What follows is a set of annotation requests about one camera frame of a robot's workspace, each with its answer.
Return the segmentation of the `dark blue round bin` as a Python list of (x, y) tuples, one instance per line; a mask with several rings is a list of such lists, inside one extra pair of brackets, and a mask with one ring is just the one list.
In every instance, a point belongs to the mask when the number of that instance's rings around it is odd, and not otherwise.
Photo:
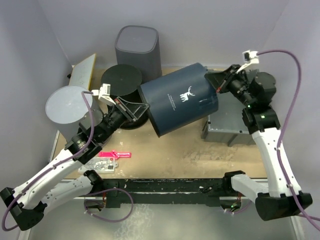
[(143, 83), (138, 93), (148, 104), (148, 117), (160, 138), (219, 109), (216, 90), (205, 78), (200, 63)]

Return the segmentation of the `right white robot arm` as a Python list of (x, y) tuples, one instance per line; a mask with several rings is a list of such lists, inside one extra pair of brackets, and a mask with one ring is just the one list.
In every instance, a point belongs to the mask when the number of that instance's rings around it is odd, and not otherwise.
[(241, 170), (227, 172), (222, 179), (223, 192), (246, 196), (263, 221), (297, 216), (313, 199), (298, 184), (282, 144), (284, 127), (271, 106), (276, 79), (267, 72), (247, 74), (238, 64), (223, 71), (208, 70), (204, 77), (217, 94), (231, 93), (244, 105), (242, 120), (259, 149), (267, 174), (265, 187)]

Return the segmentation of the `light grey round bin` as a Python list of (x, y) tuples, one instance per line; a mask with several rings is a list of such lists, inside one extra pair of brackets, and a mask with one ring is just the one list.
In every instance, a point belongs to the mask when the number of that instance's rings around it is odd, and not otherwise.
[(91, 94), (84, 94), (87, 89), (68, 85), (56, 90), (47, 100), (45, 112), (47, 117), (55, 124), (60, 134), (63, 135), (68, 142), (74, 137), (81, 126), (89, 130), (91, 120), (88, 113), (88, 108), (83, 97), (92, 110), (94, 125), (97, 126), (104, 117), (99, 104)]

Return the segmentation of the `large black round bucket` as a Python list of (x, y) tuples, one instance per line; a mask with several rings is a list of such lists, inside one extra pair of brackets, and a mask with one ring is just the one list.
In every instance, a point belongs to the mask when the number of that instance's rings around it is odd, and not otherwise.
[(131, 103), (142, 103), (138, 87), (142, 84), (141, 71), (132, 65), (117, 64), (107, 69), (101, 77), (101, 88), (107, 89), (111, 99), (121, 97)]

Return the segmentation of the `dark grey mesh basket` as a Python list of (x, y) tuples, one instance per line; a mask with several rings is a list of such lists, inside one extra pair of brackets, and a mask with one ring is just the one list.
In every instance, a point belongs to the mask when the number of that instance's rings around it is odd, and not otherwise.
[(162, 76), (160, 39), (155, 28), (124, 26), (116, 37), (114, 48), (117, 63), (138, 68), (143, 83)]

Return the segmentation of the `grey rectangular plastic crate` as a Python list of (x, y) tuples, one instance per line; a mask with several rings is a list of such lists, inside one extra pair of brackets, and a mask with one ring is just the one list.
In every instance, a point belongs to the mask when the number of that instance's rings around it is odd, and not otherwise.
[(201, 132), (205, 142), (233, 145), (254, 145), (255, 142), (248, 132), (242, 119), (244, 105), (230, 92), (219, 93), (218, 111), (207, 116)]

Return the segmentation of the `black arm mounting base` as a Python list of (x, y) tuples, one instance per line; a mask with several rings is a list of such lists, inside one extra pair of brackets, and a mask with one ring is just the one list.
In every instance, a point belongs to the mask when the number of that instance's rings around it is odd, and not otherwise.
[(205, 205), (218, 207), (220, 200), (236, 200), (238, 193), (225, 186), (223, 178), (105, 178), (82, 197), (101, 197), (103, 190), (122, 191), (106, 193), (106, 207), (119, 208), (121, 204)]

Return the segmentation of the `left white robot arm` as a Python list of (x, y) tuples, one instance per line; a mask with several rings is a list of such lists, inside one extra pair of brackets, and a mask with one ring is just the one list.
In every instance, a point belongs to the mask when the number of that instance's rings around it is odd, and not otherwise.
[(95, 121), (93, 110), (88, 106), (89, 122), (79, 124), (76, 135), (48, 165), (31, 179), (15, 188), (6, 187), (0, 197), (7, 209), (2, 218), (4, 231), (6, 218), (11, 215), (16, 227), (26, 231), (37, 225), (44, 216), (59, 205), (79, 196), (98, 196), (105, 188), (104, 180), (95, 170), (87, 170), (70, 183), (58, 186), (61, 180), (74, 170), (87, 164), (103, 145), (126, 121), (137, 121), (150, 107), (148, 103), (129, 102), (117, 97), (111, 113), (103, 114)]

